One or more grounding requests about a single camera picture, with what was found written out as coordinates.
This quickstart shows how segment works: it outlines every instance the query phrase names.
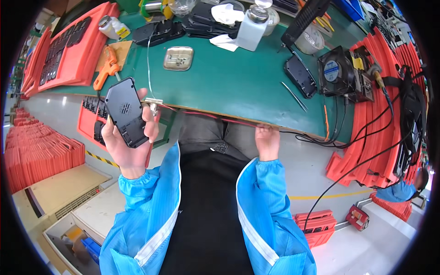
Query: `white tissue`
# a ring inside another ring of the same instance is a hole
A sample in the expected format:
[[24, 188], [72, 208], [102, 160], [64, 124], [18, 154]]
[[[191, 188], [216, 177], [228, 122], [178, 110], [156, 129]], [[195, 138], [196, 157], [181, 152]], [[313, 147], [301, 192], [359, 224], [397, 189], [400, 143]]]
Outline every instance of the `white tissue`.
[[217, 47], [226, 49], [228, 51], [235, 51], [238, 48], [238, 46], [235, 45], [235, 41], [227, 34], [221, 34], [213, 37], [209, 41]]
[[226, 25], [235, 24], [235, 21], [243, 21], [245, 14], [242, 11], [235, 11], [232, 4], [217, 5], [211, 8], [211, 14], [217, 22]]

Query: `gray floor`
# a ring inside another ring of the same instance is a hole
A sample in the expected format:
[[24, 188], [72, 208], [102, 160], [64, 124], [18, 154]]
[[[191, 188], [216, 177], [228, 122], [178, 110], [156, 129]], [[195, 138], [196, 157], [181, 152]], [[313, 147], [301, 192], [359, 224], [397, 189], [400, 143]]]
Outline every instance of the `gray floor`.
[[[59, 133], [70, 138], [75, 138], [85, 144], [85, 148], [104, 158], [111, 156], [98, 146], [84, 138], [77, 132], [77, 120], [83, 96], [79, 95], [58, 95], [51, 93], [40, 93], [30, 100], [22, 102], [31, 115], [43, 123], [51, 126]], [[177, 116], [170, 135], [170, 143], [153, 150], [150, 160], [150, 168], [160, 165], [166, 151], [176, 142], [182, 117]], [[319, 196], [333, 182], [325, 177], [325, 166], [327, 165], [334, 150], [318, 145], [299, 142], [294, 135], [281, 134], [281, 148], [279, 159], [286, 168], [287, 194], [289, 196]], [[86, 162], [91, 166], [112, 175], [119, 176], [119, 169], [102, 161], [86, 155]], [[349, 187], [337, 184], [327, 195], [346, 194], [368, 190], [361, 188], [358, 184], [352, 183]], [[322, 199], [315, 208], [315, 211], [331, 209], [338, 222], [345, 220], [350, 207], [357, 201], [367, 198], [369, 193], [362, 193], [339, 198]], [[291, 200], [292, 214], [308, 212], [315, 203], [315, 199]]]

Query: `yellow floor line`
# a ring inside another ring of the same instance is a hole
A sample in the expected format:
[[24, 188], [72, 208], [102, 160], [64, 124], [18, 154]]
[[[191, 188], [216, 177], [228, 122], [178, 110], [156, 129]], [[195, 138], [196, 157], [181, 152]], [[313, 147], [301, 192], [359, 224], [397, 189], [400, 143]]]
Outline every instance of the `yellow floor line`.
[[[359, 192], [353, 192], [353, 193], [328, 195], [328, 196], [323, 196], [322, 198], [340, 198], [340, 197], [348, 197], [348, 196], [353, 196], [353, 195], [357, 195], [357, 194], [372, 193], [372, 192], [374, 192], [373, 189], [359, 191]], [[319, 196], [289, 196], [289, 199], [291, 199], [291, 200], [316, 200], [318, 198], [319, 198]]]

